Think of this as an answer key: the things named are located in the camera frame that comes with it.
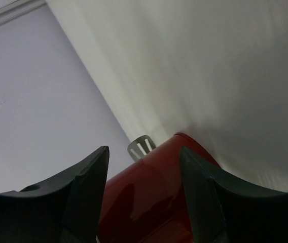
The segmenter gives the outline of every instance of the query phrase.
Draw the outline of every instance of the gray floor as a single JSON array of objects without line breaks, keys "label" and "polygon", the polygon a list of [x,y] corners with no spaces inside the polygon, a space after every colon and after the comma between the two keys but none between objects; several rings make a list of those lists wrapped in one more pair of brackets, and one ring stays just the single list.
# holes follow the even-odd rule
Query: gray floor
[{"label": "gray floor", "polygon": [[109,145],[109,178],[129,140],[48,7],[0,27],[0,192],[19,190]]}]

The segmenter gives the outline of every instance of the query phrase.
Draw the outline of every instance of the gray metal bar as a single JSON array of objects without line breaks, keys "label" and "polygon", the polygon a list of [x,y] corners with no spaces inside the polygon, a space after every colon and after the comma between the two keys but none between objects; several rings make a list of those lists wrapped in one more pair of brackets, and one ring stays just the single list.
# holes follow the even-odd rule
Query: gray metal bar
[{"label": "gray metal bar", "polygon": [[0,8],[0,26],[46,4],[45,0],[17,0]]}]

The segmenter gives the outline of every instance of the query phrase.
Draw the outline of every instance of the glossy red surface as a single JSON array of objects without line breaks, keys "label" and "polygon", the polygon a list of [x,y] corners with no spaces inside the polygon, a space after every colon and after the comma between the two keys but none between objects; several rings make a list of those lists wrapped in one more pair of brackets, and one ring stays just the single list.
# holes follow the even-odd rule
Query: glossy red surface
[{"label": "glossy red surface", "polygon": [[179,152],[189,147],[218,165],[185,134],[176,134],[107,181],[98,237],[101,243],[192,243]]}]

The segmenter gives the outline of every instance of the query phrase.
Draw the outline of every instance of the red cylinder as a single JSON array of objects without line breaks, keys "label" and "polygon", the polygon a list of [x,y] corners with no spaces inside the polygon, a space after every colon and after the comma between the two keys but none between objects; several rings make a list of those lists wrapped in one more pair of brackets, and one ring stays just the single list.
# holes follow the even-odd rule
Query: red cylinder
[{"label": "red cylinder", "polygon": [[178,133],[107,181],[100,243],[192,243],[179,152],[186,146],[218,165],[189,136]]}]

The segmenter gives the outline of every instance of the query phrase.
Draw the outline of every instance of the red container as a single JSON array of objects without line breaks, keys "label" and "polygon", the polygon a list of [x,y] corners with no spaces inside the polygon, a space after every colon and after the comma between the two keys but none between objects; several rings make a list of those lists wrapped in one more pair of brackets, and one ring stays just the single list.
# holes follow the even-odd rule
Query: red container
[{"label": "red container", "polygon": [[145,158],[107,181],[100,243],[192,243],[179,152],[186,146],[218,165],[189,136],[178,133]]}]

